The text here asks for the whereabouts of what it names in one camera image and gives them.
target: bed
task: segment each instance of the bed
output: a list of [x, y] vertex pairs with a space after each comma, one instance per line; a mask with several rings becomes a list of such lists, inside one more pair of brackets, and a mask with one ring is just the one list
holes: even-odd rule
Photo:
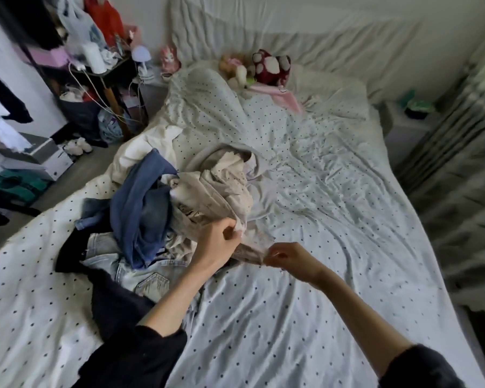
[[[0, 249], [0, 387], [69, 387], [101, 345], [90, 282], [54, 272], [83, 199], [111, 197], [153, 148], [180, 170], [208, 144], [233, 142], [259, 150], [276, 176], [275, 208], [260, 226], [276, 241], [302, 243], [401, 333], [444, 354], [468, 386], [485, 387], [431, 245], [389, 167], [369, 103], [381, 97], [417, 23], [238, 1], [230, 10], [219, 0], [172, 0], [173, 40], [184, 68], [162, 110], [119, 149], [104, 175]], [[259, 19], [244, 13], [259, 7]], [[330, 25], [327, 14], [334, 17]], [[289, 16], [290, 25], [277, 16]], [[323, 32], [327, 42], [321, 43]], [[216, 62], [201, 61], [215, 60], [233, 43], [243, 51], [290, 50], [296, 64], [288, 88], [304, 103], [304, 116], [263, 95], [235, 95]], [[205, 285], [167, 385], [360, 387], [375, 381], [323, 294], [276, 269], [241, 264]]]

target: red and white plush toy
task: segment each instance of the red and white plush toy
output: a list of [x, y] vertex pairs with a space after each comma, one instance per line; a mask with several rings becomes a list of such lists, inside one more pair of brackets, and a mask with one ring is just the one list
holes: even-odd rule
[[291, 71], [289, 56], [273, 57], [267, 51], [260, 49], [252, 56], [253, 65], [248, 68], [250, 75], [257, 82], [270, 86], [285, 86]]

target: polka dot blanket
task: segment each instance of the polka dot blanket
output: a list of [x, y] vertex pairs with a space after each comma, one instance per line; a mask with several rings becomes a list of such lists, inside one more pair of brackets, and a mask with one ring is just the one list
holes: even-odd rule
[[[299, 92], [298, 99], [307, 94]], [[180, 169], [220, 142], [251, 146], [273, 168], [277, 201], [259, 225], [276, 241], [304, 245], [401, 333], [444, 354], [468, 386], [484, 387], [429, 241], [388, 166], [379, 123], [345, 118], [345, 102], [324, 96], [306, 110], [291, 115], [265, 95], [235, 93], [209, 69], [175, 75], [164, 108], [119, 149], [104, 175], [0, 249], [0, 387], [70, 387], [101, 344], [91, 319], [91, 284], [81, 275], [54, 272], [82, 200], [111, 197], [129, 167], [153, 147]], [[249, 264], [206, 283], [192, 334], [167, 383], [375, 385], [322, 293], [285, 272]]]

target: white nightstand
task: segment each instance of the white nightstand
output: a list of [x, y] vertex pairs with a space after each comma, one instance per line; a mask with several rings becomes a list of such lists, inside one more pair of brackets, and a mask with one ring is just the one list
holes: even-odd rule
[[150, 83], [140, 84], [140, 93], [144, 99], [149, 121], [151, 121], [158, 110], [162, 108], [165, 98], [167, 97], [167, 92], [168, 84], [161, 81], [160, 78], [155, 79]]
[[384, 143], [388, 150], [388, 160], [394, 169], [430, 132], [438, 122], [437, 113], [430, 114], [424, 120], [414, 120], [404, 114], [395, 102], [386, 102], [379, 108]]

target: table leg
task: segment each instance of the table leg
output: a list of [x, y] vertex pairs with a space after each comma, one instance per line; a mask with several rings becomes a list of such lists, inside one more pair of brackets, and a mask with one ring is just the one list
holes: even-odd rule
[[123, 117], [123, 111], [120, 105], [118, 104], [117, 99], [115, 98], [115, 94], [113, 94], [113, 90], [111, 88], [104, 88], [104, 95], [106, 96], [106, 99], [108, 99], [108, 103], [110, 104], [110, 107], [113, 113], [115, 113], [116, 116], [120, 116], [120, 117], [117, 117], [117, 120], [120, 125], [120, 128], [122, 129], [124, 141], [128, 141], [131, 138], [131, 131], [126, 125], [126, 122], [124, 121], [124, 119], [121, 118]]

